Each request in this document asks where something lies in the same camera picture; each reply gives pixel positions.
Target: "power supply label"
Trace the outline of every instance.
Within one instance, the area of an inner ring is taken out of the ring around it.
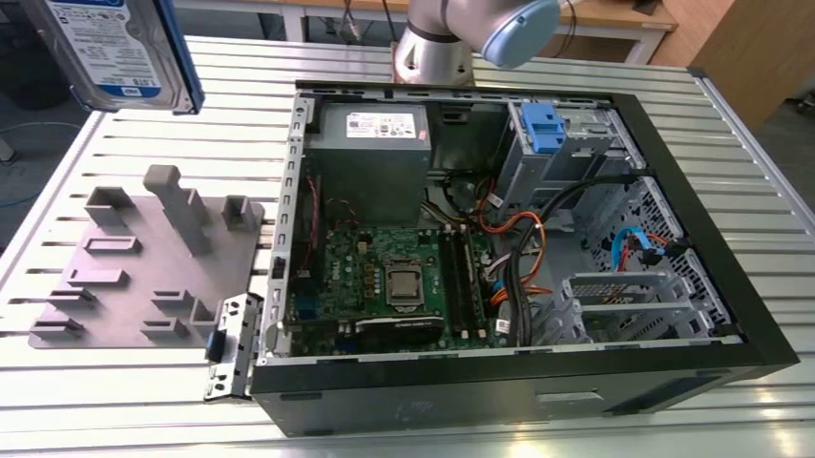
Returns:
[[[47,5],[102,90],[117,96],[157,97],[162,87],[154,63],[133,36],[149,31],[131,22],[126,0],[51,0]]]
[[[349,138],[417,138],[411,113],[351,113],[347,117]]]

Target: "white label sticker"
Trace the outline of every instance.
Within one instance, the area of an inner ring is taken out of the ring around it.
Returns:
[[[111,94],[157,96],[161,83],[145,45],[127,32],[130,10],[47,2],[91,80]]]
[[[417,138],[411,113],[351,113],[349,138]]]
[[[501,334],[510,334],[510,321],[495,320],[495,332]]]
[[[505,199],[497,196],[494,193],[490,193],[487,196],[487,201],[495,205],[497,208],[501,208],[501,206],[505,204]]]

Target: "slotted metal table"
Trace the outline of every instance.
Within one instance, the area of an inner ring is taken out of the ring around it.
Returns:
[[[815,450],[815,218],[717,89],[686,70],[537,60],[477,61],[482,86],[637,94],[801,364],[667,411],[537,425],[287,439],[257,406],[202,403],[201,349],[37,350],[27,330],[86,226],[97,186],[146,194],[175,164],[203,196],[245,194],[277,215],[301,78],[389,81],[390,50],[190,37],[207,92],[198,116],[95,113],[0,260],[0,450],[143,456],[804,456]],[[250,289],[266,293],[274,221]]]

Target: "expansion slot bracket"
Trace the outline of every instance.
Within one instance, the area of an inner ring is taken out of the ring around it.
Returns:
[[[227,299],[221,306],[218,326],[207,342],[211,362],[206,402],[251,400],[247,395],[250,371],[258,359],[255,329],[261,324],[265,300],[247,293]]]

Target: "blue hard drive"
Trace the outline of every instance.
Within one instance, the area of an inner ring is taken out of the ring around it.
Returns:
[[[205,92],[171,0],[22,4],[87,109],[199,113]]]

